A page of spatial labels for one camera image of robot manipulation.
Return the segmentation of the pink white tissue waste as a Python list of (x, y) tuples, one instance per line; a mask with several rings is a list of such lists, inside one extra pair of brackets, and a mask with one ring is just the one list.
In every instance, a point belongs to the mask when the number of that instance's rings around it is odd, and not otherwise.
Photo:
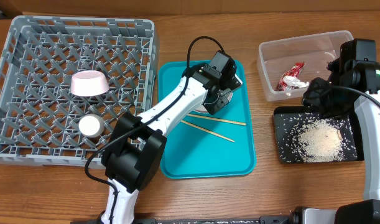
[(306, 88), (309, 86), (309, 82), (302, 82), (297, 77), (285, 76), (283, 78), (284, 83), (287, 85), (287, 88)]

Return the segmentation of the red white wrapper waste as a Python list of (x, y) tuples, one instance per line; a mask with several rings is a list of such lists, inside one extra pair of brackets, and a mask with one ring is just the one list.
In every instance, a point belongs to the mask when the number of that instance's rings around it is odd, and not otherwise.
[(308, 87), (309, 82), (303, 82), (299, 79), (299, 75), (304, 66), (305, 62), (298, 62), (290, 70), (286, 71), (277, 84), (277, 91), (289, 91)]

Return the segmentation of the small pink bowl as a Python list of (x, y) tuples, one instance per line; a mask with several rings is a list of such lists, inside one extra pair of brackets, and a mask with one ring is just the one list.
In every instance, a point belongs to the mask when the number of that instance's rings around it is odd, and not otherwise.
[(109, 91), (106, 75), (96, 70), (85, 70), (72, 76), (70, 92), (76, 96), (97, 96)]

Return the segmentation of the white plastic cup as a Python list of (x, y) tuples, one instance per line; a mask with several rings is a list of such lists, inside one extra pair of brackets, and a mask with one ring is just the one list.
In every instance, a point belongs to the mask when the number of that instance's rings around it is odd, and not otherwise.
[(84, 136), (95, 138), (104, 131), (104, 120), (98, 115), (88, 114), (79, 120), (78, 127)]

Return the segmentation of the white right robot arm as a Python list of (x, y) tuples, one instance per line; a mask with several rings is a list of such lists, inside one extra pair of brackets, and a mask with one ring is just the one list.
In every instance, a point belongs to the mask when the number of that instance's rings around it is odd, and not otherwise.
[(355, 113), (366, 171), (363, 201), (336, 210), (298, 207), (289, 223), (380, 223), (380, 63), (375, 41), (345, 42), (327, 69), (329, 78), (312, 80), (302, 103), (325, 118)]

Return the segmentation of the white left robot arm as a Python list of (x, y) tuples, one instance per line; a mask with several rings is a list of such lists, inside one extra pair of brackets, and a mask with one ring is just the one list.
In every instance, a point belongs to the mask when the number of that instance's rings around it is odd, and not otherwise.
[(241, 87), (235, 61), (219, 50), (208, 63), (186, 68), (177, 87), (151, 109), (134, 116), (124, 113), (102, 153), (110, 185), (102, 223), (132, 223), (139, 192), (155, 175), (167, 136), (197, 108), (214, 115)]

